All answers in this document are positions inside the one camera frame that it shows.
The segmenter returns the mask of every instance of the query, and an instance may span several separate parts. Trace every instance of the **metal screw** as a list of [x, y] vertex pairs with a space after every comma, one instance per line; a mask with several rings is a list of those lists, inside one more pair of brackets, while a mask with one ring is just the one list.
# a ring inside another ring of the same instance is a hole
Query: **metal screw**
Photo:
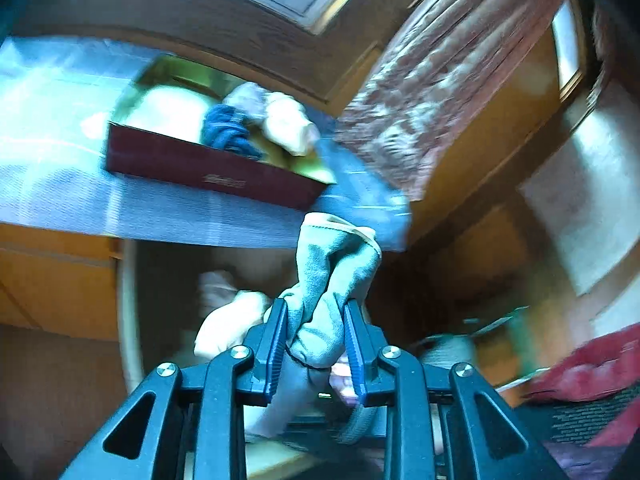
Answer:
[[400, 352], [401, 350], [397, 346], [393, 346], [393, 345], [385, 346], [380, 351], [380, 353], [382, 354], [382, 357], [385, 357], [387, 359], [396, 359], [397, 357], [400, 357]]
[[233, 359], [244, 359], [249, 355], [250, 350], [244, 345], [234, 346], [231, 349], [231, 357]]
[[170, 377], [178, 371], [178, 367], [173, 363], [162, 363], [156, 368], [156, 372], [160, 377]]
[[453, 369], [459, 377], [469, 377], [474, 372], [474, 368], [469, 363], [458, 363]]

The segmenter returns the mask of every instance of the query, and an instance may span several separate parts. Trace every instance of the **floor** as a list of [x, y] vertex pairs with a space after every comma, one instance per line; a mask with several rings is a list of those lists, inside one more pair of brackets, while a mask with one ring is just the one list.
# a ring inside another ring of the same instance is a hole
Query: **floor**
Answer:
[[24, 480], [57, 479], [125, 397], [118, 343], [0, 325], [0, 443]]

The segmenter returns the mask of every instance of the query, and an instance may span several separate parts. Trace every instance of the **patterned curtain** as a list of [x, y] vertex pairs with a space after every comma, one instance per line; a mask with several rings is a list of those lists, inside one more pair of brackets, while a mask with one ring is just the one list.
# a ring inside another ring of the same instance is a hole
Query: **patterned curtain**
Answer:
[[590, 108], [595, 108], [600, 95], [609, 84], [609, 81], [611, 81], [613, 65], [616, 61], [614, 25], [609, 15], [599, 6], [596, 6], [593, 10], [591, 31], [593, 33], [593, 44], [595, 46], [596, 56], [601, 62], [600, 73], [588, 97]]
[[335, 139], [410, 200], [564, 0], [424, 0], [338, 120]]

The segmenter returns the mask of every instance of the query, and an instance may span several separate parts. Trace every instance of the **wooden cabinet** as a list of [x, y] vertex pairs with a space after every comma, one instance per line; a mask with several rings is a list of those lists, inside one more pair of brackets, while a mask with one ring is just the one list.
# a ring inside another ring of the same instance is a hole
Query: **wooden cabinet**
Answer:
[[109, 238], [0, 224], [0, 322], [118, 340]]

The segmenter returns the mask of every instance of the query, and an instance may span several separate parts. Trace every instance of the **blue gripper pad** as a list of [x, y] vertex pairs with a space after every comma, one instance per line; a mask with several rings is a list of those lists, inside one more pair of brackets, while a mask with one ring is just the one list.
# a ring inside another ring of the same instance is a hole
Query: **blue gripper pad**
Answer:
[[358, 321], [353, 319], [354, 316], [359, 316], [361, 323], [364, 325], [358, 305], [355, 302], [353, 304], [349, 302], [344, 308], [344, 347], [349, 359], [353, 389], [360, 402], [364, 403], [367, 395], [365, 364], [355, 328]]
[[271, 399], [275, 395], [278, 382], [280, 381], [284, 345], [287, 340], [287, 303], [284, 300], [280, 301], [282, 303], [279, 303], [278, 300], [273, 303], [273, 309], [268, 320], [268, 322], [271, 321], [274, 316], [276, 316], [277, 319], [273, 331], [273, 339], [271, 340], [271, 347], [269, 348], [269, 355], [267, 357], [266, 380], [264, 385], [264, 393], [269, 402], [271, 402]]

